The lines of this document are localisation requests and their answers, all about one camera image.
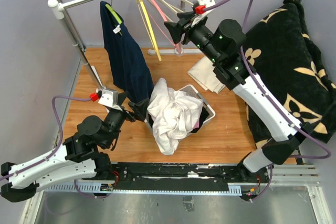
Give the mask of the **pink white hanger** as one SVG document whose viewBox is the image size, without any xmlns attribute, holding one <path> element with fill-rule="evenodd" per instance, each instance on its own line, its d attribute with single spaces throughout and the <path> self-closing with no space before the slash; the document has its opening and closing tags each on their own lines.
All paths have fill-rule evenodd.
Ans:
<svg viewBox="0 0 336 224">
<path fill-rule="evenodd" d="M 159 14 L 159 16 L 162 18 L 162 20 L 164 22 L 172 22 L 172 20 L 168 17 L 168 15 L 162 11 L 162 9 L 160 8 L 160 6 L 158 5 L 158 3 L 156 2 L 156 0 L 147 0 L 148 3 L 150 3 L 155 10 L 157 11 L 157 13 Z M 164 37 L 169 41 L 169 43 L 173 46 L 173 53 L 176 55 L 180 55 L 182 53 L 182 49 L 181 46 L 179 44 L 175 44 L 171 39 L 169 39 L 168 35 L 162 30 L 162 28 L 160 27 L 160 25 L 157 23 L 157 21 L 155 20 L 155 18 L 153 18 L 153 16 L 147 11 L 150 21 L 153 21 L 154 24 L 156 25 L 156 27 L 159 29 L 159 31 L 164 35 Z"/>
</svg>

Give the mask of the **navy blue t shirt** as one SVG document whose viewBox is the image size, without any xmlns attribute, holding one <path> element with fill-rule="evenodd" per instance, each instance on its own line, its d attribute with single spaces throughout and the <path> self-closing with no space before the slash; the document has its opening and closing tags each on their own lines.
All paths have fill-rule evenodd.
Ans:
<svg viewBox="0 0 336 224">
<path fill-rule="evenodd" d="M 129 93 L 129 99 L 138 103 L 151 96 L 154 84 L 150 70 L 145 62 L 140 46 L 133 39 L 123 18 L 122 35 L 113 32 L 115 18 L 105 8 L 105 1 L 100 2 L 100 18 L 104 48 L 108 53 L 113 83 Z"/>
</svg>

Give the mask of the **white t shirt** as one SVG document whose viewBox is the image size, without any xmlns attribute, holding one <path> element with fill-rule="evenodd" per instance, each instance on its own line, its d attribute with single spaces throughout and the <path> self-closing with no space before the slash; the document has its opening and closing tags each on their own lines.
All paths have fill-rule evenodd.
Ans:
<svg viewBox="0 0 336 224">
<path fill-rule="evenodd" d="M 180 140 L 185 139 L 199 121 L 202 107 L 201 99 L 169 88 L 163 78 L 157 81 L 147 111 L 153 120 L 153 136 L 162 154 L 174 154 Z"/>
</svg>

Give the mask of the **yellow hanger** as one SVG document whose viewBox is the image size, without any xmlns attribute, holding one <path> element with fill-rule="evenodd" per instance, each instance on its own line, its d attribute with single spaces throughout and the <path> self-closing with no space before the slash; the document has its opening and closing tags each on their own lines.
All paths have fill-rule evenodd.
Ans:
<svg viewBox="0 0 336 224">
<path fill-rule="evenodd" d="M 142 21 L 144 23 L 146 32 L 147 32 L 147 34 L 149 36 L 149 39 L 151 41 L 152 48 L 153 48 L 158 60 L 162 61 L 161 54 L 160 54 L 159 48 L 157 46 L 155 34 L 154 34 L 154 31 L 153 31 L 153 28 L 152 28 L 152 25 L 151 25 L 149 15 L 148 15 L 147 10 L 145 8 L 144 2 L 143 2 L 143 0 L 135 0 L 135 1 L 137 3 L 139 13 L 140 13 Z"/>
</svg>

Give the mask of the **pink t shirt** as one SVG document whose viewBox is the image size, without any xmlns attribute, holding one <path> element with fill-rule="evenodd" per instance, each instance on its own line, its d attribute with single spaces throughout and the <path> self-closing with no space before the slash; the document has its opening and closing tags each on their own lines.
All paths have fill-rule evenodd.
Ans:
<svg viewBox="0 0 336 224">
<path fill-rule="evenodd" d="M 194 125 L 193 129 L 191 130 L 191 133 L 196 133 L 196 132 L 200 129 L 201 126 L 202 126 L 202 124 L 200 123 L 200 121 L 198 121 L 198 122 Z"/>
</svg>

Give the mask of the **green hanger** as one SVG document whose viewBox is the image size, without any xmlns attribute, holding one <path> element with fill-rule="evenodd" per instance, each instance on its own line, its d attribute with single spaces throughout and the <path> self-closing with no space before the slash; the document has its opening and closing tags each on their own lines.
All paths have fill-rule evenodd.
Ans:
<svg viewBox="0 0 336 224">
<path fill-rule="evenodd" d="M 115 34 L 120 34 L 122 35 L 122 32 L 121 32 L 121 27 L 120 25 L 122 24 L 122 19 L 120 18 L 120 16 L 118 15 L 118 13 L 113 9 L 113 6 L 112 6 L 112 2 L 113 0 L 110 0 L 110 3 L 109 4 L 105 4 L 105 8 L 111 13 L 111 15 L 115 18 L 115 22 L 117 24 L 114 24 L 114 29 L 113 29 L 113 32 Z"/>
</svg>

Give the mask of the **black t shirt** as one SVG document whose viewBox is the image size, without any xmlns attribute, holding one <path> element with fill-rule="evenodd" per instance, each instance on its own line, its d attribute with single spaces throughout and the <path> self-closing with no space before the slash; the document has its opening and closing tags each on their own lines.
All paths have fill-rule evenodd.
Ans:
<svg viewBox="0 0 336 224">
<path fill-rule="evenodd" d="M 196 123 L 194 126 L 193 130 L 191 133 L 196 133 L 199 131 L 199 129 L 203 126 L 205 120 L 208 118 L 209 112 L 207 111 L 206 107 L 202 107 L 202 111 L 199 117 L 199 121 Z"/>
</svg>

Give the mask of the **metal clothes rack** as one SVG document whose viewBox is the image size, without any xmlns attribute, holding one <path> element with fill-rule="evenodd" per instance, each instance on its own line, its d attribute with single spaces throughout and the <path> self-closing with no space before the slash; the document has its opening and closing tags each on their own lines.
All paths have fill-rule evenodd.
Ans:
<svg viewBox="0 0 336 224">
<path fill-rule="evenodd" d="M 81 4 L 85 4 L 91 1 L 95 0 L 73 0 L 66 3 L 61 3 L 58 0 L 48 0 L 47 5 L 53 12 L 56 19 L 61 21 L 63 26 L 65 27 L 66 31 L 68 32 L 70 38 L 73 40 L 73 46 L 78 49 L 80 52 L 80 58 L 82 60 L 83 65 L 85 65 L 85 68 L 92 78 L 93 82 L 95 83 L 97 90 L 104 89 L 104 86 L 102 83 L 100 83 L 98 79 L 98 75 L 95 74 L 94 69 L 90 65 L 88 59 L 85 56 L 85 48 L 83 45 L 80 44 L 81 40 L 79 39 L 79 36 L 75 33 L 75 30 L 71 27 L 71 22 L 68 21 L 65 17 L 66 10 L 75 6 L 79 6 Z"/>
</svg>

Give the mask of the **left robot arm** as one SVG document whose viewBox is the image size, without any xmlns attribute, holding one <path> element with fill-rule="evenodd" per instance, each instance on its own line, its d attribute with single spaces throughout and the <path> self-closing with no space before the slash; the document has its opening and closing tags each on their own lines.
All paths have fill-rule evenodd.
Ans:
<svg viewBox="0 0 336 224">
<path fill-rule="evenodd" d="M 51 151 L 21 164 L 1 165 L 1 196 L 10 202 L 28 200 L 50 186 L 78 179 L 119 180 L 119 172 L 108 154 L 100 149 L 114 150 L 125 121 L 145 121 L 149 99 L 129 102 L 131 111 L 123 107 L 127 92 L 117 95 L 117 103 L 107 106 L 104 120 L 96 115 L 86 117 L 77 125 L 76 133 L 60 138 Z"/>
</svg>

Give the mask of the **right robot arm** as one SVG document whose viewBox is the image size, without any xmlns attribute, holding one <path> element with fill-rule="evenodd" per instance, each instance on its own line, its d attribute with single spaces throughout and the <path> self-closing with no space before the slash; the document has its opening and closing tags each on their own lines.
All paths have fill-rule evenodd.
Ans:
<svg viewBox="0 0 336 224">
<path fill-rule="evenodd" d="M 266 144 L 242 158 L 235 174 L 242 181 L 250 182 L 262 168 L 283 164 L 309 137 L 312 126 L 292 116 L 247 62 L 241 49 L 246 36 L 240 24 L 225 19 L 213 33 L 206 27 L 206 17 L 201 18 L 194 12 L 177 16 L 178 22 L 164 23 L 173 42 L 191 41 L 211 61 L 216 78 L 250 106 L 271 134 Z"/>
</svg>

